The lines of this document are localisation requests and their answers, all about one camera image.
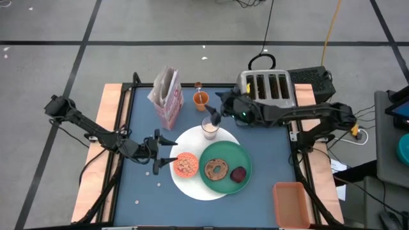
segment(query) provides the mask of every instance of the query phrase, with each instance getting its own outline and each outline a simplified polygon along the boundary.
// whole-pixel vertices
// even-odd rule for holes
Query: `teal object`
[[[402,163],[409,166],[409,134],[405,134],[399,140],[396,154]]]
[[[207,162],[216,158],[224,160],[229,171],[223,179],[213,181],[206,176],[205,166]],[[246,170],[246,175],[242,182],[236,183],[230,179],[230,174],[233,169],[239,166]],[[240,145],[231,141],[218,141],[209,145],[199,159],[199,172],[203,182],[210,189],[223,194],[234,194],[243,189],[250,180],[251,171],[249,154]]]

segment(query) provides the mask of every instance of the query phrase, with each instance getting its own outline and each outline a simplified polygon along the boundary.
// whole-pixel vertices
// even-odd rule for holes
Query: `silver toaster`
[[[291,78],[286,70],[249,70],[237,78],[236,86],[256,102],[282,108],[295,107]]]

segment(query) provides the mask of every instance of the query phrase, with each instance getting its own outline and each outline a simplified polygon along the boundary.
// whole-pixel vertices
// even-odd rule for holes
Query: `small white piece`
[[[331,169],[332,169],[332,174],[346,170],[346,165],[340,163],[337,160],[332,160],[331,159]],[[346,197],[346,185],[337,187],[337,194],[338,194],[338,199],[345,201]]]

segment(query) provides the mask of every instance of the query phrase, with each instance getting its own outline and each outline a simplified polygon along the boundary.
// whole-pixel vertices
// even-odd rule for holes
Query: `white plate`
[[[199,160],[207,146],[217,141],[231,141],[236,144],[240,144],[236,138],[231,135],[231,133],[223,128],[219,128],[217,135],[213,140],[207,140],[203,135],[202,127],[199,125],[186,130],[178,137],[178,139],[175,141],[178,143],[178,145],[172,147],[169,157],[177,157],[180,153],[188,152],[194,154],[197,157],[197,160]],[[215,192],[207,187],[200,177],[199,170],[197,171],[196,175],[191,178],[181,178],[173,171],[173,162],[170,163],[170,169],[174,184],[184,194],[190,196],[191,198],[198,199],[200,201],[211,201],[226,195]]]

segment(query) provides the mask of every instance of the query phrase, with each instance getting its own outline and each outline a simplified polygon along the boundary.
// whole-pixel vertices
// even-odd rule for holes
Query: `paper bag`
[[[148,99],[155,106],[162,126],[170,130],[184,103],[178,70],[166,67],[153,82]]]

